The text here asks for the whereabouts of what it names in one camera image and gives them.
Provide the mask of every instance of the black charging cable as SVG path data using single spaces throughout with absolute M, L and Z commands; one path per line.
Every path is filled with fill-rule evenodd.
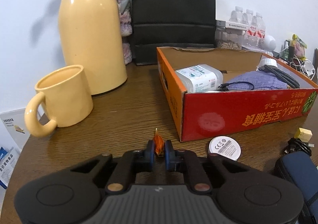
M 291 138 L 287 147 L 284 148 L 284 153 L 289 154 L 298 151 L 303 151 L 311 157 L 311 149 L 307 142 L 302 142 L 299 138 Z
M 255 89 L 255 86 L 253 83 L 241 81 L 241 82 L 234 82 L 234 83 L 222 83 L 220 86 L 218 86 L 218 91 L 229 91 L 227 87 L 231 84 L 237 84 L 237 83 L 245 83 L 245 84 L 251 85 L 252 88 L 249 91 L 252 91 Z
M 299 83 L 293 77 L 283 72 L 282 70 L 279 70 L 275 66 L 265 64 L 264 66 L 260 67 L 259 70 L 263 72 L 275 74 L 279 80 L 281 80 L 284 83 L 287 83 L 293 89 L 300 88 Z

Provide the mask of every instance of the small orange object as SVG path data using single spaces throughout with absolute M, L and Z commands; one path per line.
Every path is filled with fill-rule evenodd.
M 158 130 L 156 128 L 155 137 L 153 138 L 155 143 L 155 153 L 158 157 L 164 156 L 164 141 L 160 135 L 158 135 Z

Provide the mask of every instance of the white round device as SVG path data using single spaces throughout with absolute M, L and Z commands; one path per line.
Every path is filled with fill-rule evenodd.
M 268 51 L 273 51 L 276 48 L 276 40 L 273 36 L 265 35 L 263 48 Z
M 236 140 L 227 136 L 218 136 L 209 144 L 209 153 L 217 153 L 237 161 L 241 155 L 241 147 Z

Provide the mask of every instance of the barcode label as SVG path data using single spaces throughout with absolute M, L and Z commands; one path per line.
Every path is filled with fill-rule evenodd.
M 230 145 L 230 144 L 231 144 L 231 141 L 227 141 L 227 142 L 223 145 L 223 147 L 218 151 L 218 153 L 221 154 L 221 153 L 228 147 L 228 145 Z

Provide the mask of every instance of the small wooden cube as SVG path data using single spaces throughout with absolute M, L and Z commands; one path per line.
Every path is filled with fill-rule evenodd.
M 302 142 L 309 142 L 312 137 L 312 132 L 304 128 L 298 128 L 297 132 L 294 135 L 294 138 L 299 138 Z

